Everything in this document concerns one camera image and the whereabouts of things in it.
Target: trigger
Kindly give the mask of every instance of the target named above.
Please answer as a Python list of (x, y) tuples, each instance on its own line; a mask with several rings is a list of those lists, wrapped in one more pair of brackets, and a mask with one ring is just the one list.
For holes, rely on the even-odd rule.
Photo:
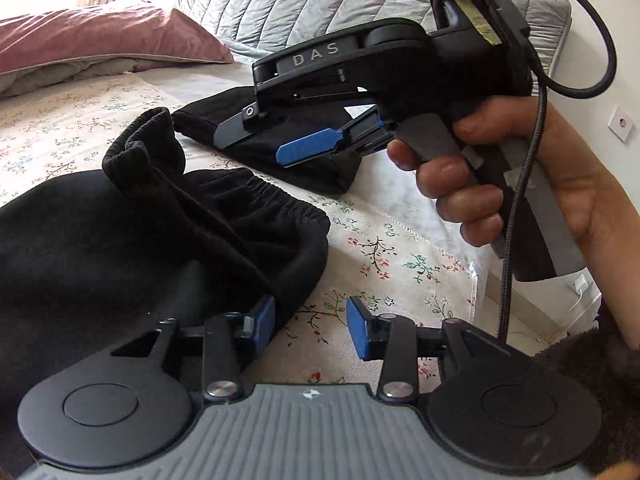
[(424, 161), (442, 155), (460, 155), (460, 147), (438, 114), (409, 117), (394, 131)]
[(471, 146), (467, 145), (463, 148), (462, 150), (462, 156), (465, 157), (466, 161), (469, 163), (469, 165), (474, 169), (477, 170), (480, 166), (482, 166), (484, 164), (484, 158), (482, 158), (480, 155), (478, 155), (476, 153), (476, 150), (474, 150)]

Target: blue finger pad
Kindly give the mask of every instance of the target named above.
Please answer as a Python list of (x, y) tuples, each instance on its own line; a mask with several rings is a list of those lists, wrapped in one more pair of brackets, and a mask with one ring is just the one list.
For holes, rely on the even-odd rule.
[(351, 299), (347, 300), (347, 327), (358, 357), (365, 361), (369, 360), (371, 353), (367, 339), (367, 323)]
[(314, 134), (283, 144), (276, 152), (276, 162), (281, 166), (290, 166), (336, 149), (344, 139), (342, 130), (327, 128)]
[(259, 357), (267, 348), (276, 323), (276, 304), (273, 296), (265, 298), (260, 311), (255, 316), (254, 348), (255, 357)]

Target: drawstring bag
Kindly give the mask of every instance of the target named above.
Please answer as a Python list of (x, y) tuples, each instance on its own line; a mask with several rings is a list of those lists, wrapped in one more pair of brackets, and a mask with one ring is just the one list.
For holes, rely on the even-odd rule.
[(147, 330), (193, 260), (212, 295), (198, 319), (185, 313), (191, 322), (247, 312), (268, 294), (274, 331), (326, 265), (323, 211), (245, 168), (185, 174), (166, 108), (137, 118), (102, 166), (53, 178), (0, 208), (0, 463), (12, 474), (33, 461), (16, 423), (22, 396)]
[[(174, 112), (175, 131), (213, 147), (213, 134), (218, 125), (254, 101), (254, 88), (243, 86), (193, 102)], [(343, 152), (284, 168), (276, 162), (276, 151), (292, 140), (325, 128), (338, 129), (349, 121), (351, 116), (339, 104), (296, 108), (290, 111), (287, 120), (228, 146), (222, 153), (294, 186), (316, 193), (342, 195), (356, 177), (360, 155)]]

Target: black cable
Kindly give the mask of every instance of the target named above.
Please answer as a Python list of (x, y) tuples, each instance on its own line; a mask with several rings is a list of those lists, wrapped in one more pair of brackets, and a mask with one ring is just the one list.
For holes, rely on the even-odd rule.
[(580, 6), (587, 11), (589, 17), (593, 20), (596, 27), (598, 28), (598, 32), (600, 33), (602, 39), (604, 40), (604, 45), (607, 49), (607, 57), (609, 58), (607, 61), (607, 70), (600, 81), (598, 81), (595, 85), (588, 88), (571, 88), (568, 86), (561, 85), (560, 83), (551, 79), (548, 75), (545, 74), (544, 70), (542, 70), (542, 65), (537, 63), (536, 66), (532, 66), (531, 69), (533, 73), (537, 76), (538, 81), (544, 83), (548, 88), (552, 89), (554, 92), (563, 95), (565, 97), (571, 97), (573, 99), (590, 99), (592, 97), (596, 97), (602, 94), (613, 82), (613, 78), (616, 75), (616, 69), (618, 67), (618, 56), (616, 55), (616, 47), (613, 43), (613, 38), (609, 33), (609, 29), (607, 29), (607, 25), (605, 25), (604, 21), (598, 14), (598, 11), (593, 8), (593, 6), (589, 3), (588, 0), (576, 0)]
[[(547, 106), (547, 88), (551, 88), (554, 92), (563, 95), (565, 97), (571, 97), (573, 99), (589, 99), (602, 94), (611, 83), (616, 75), (616, 69), (618, 66), (618, 58), (616, 55), (616, 47), (613, 43), (613, 38), (607, 29), (607, 26), (602, 21), (602, 18), (593, 8), (593, 6), (587, 0), (576, 0), (584, 10), (588, 13), (590, 18), (595, 23), (596, 27), (602, 39), (604, 40), (605, 47), (607, 49), (607, 69), (604, 76), (595, 85), (588, 88), (571, 88), (564, 86), (556, 81), (553, 81), (546, 75), (540, 58), (536, 53), (535, 48), (530, 45), (530, 68), (531, 71), (538, 78), (538, 116), (536, 118), (536, 126), (531, 137), (529, 149), (527, 150), (527, 156), (522, 170), (520, 171), (520, 177), (518, 178), (518, 184), (516, 186), (513, 202), (511, 203), (511, 209), (509, 212), (509, 219), (507, 221), (507, 229), (504, 240), (504, 261), (502, 263), (502, 291), (500, 295), (500, 324), (498, 327), (498, 339), (501, 342), (506, 342), (507, 334), (509, 331), (509, 316), (511, 313), (511, 284), (513, 283), (513, 272), (511, 264), (511, 243), (513, 241), (513, 231), (516, 221), (516, 216), (520, 203), (524, 198), (525, 190), (529, 183), (529, 177), (533, 168), (533, 162), (538, 153), (540, 142), (542, 141), (542, 135), (544, 133), (545, 118), (546, 118), (546, 106)], [(434, 6), (438, 6), (438, 9), (434, 9), (434, 15), (437, 16), (438, 12), (444, 13), (442, 7), (442, 0), (435, 0)]]
[(502, 262), (502, 290), (500, 294), (500, 324), (498, 325), (498, 339), (505, 343), (507, 341), (507, 333), (509, 331), (509, 316), (511, 314), (511, 283), (513, 282), (513, 266), (511, 265), (511, 243), (513, 240), (513, 230), (516, 221), (516, 215), (524, 192), (529, 184), (529, 177), (533, 168), (533, 161), (538, 154), (542, 133), (545, 128), (546, 119), (546, 86), (543, 82), (538, 81), (538, 116), (536, 118), (536, 126), (533, 129), (531, 143), (527, 150), (527, 156), (524, 159), (518, 184), (513, 194), (513, 202), (509, 211), (509, 219), (507, 221), (507, 232), (504, 236), (504, 260)]

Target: hand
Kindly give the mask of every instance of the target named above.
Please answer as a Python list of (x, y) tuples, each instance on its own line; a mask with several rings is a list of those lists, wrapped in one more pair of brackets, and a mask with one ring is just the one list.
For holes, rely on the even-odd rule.
[[(495, 144), (508, 135), (529, 138), (537, 110), (536, 97), (493, 97), (453, 128), (467, 144)], [(462, 223), (460, 231), (468, 243), (479, 247), (500, 234), (503, 220), (498, 210), (502, 205), (502, 191), (495, 186), (467, 187), (469, 169), (461, 156), (441, 156), (422, 163), (400, 140), (391, 141), (387, 153), (401, 170), (417, 170), (420, 192), (438, 199), (436, 208), (442, 219)], [(580, 244), (592, 227), (596, 184), (604, 167), (551, 105), (538, 160), (558, 197), (567, 225)]]

